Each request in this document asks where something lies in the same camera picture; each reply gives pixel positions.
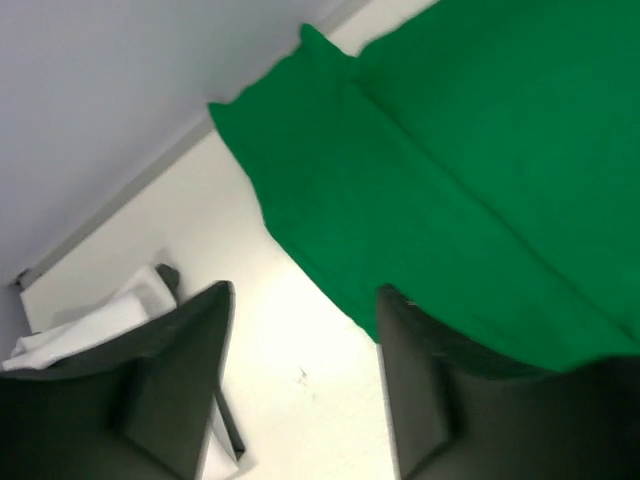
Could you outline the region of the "white t-shirt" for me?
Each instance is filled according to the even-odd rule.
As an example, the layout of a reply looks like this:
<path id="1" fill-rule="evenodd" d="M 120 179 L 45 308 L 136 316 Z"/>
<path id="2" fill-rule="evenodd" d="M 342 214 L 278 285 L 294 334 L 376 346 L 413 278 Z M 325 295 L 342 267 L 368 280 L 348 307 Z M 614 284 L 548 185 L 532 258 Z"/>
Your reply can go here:
<path id="1" fill-rule="evenodd" d="M 84 317 L 21 338 L 16 344 L 13 355 L 3 361 L 1 377 L 10 371 L 47 369 L 64 359 L 91 350 L 160 318 L 188 300 L 180 300 L 180 303 L 177 303 L 156 273 L 155 267 L 143 268 L 106 304 Z M 227 355 L 228 335 L 234 317 L 234 306 L 235 292 L 225 354 L 220 368 L 220 384 Z M 237 466 L 229 460 L 217 441 L 212 439 L 209 422 L 198 473 L 193 479 L 235 479 L 241 472 L 241 460 Z"/>

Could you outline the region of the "dark grey t-shirt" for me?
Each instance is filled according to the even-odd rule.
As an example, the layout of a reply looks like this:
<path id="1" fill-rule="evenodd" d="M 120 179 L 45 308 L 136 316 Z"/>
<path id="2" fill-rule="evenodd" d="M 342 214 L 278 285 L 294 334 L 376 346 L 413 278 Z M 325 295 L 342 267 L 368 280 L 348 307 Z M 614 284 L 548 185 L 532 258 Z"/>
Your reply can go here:
<path id="1" fill-rule="evenodd" d="M 157 264 L 155 271 L 171 292 L 174 300 L 180 303 L 179 271 L 166 264 Z M 209 430 L 212 439 L 217 441 L 229 460 L 237 466 L 246 452 L 246 447 L 233 418 L 231 408 L 222 391 L 221 384 L 218 384 L 215 389 L 213 413 L 209 422 Z"/>

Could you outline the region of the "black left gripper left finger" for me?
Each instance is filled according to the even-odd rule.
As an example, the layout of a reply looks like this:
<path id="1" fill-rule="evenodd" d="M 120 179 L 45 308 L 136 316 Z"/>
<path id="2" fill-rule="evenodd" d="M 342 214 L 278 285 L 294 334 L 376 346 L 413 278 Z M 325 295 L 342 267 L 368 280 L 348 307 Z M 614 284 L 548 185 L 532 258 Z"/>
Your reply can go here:
<path id="1" fill-rule="evenodd" d="M 220 281 L 44 370 L 1 377 L 5 479 L 193 479 L 234 305 Z"/>

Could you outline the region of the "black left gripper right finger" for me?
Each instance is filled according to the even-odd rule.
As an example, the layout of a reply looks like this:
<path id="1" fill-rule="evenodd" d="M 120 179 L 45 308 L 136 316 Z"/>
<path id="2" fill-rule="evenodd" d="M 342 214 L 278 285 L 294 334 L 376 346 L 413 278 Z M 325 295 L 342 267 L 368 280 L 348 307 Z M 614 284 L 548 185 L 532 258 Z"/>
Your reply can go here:
<path id="1" fill-rule="evenodd" d="M 635 479 L 639 360 L 564 373 L 501 355 L 390 285 L 376 317 L 404 479 Z"/>

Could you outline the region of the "green t-shirt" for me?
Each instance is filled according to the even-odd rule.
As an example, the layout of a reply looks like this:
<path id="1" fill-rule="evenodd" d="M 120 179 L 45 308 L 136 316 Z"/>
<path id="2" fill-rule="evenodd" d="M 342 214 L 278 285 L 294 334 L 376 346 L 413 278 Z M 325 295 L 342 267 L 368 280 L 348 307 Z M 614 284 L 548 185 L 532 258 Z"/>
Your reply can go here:
<path id="1" fill-rule="evenodd" d="M 563 371 L 639 351 L 639 5 L 440 1 L 358 55 L 310 25 L 209 107 L 264 223 L 369 336 L 390 284 Z"/>

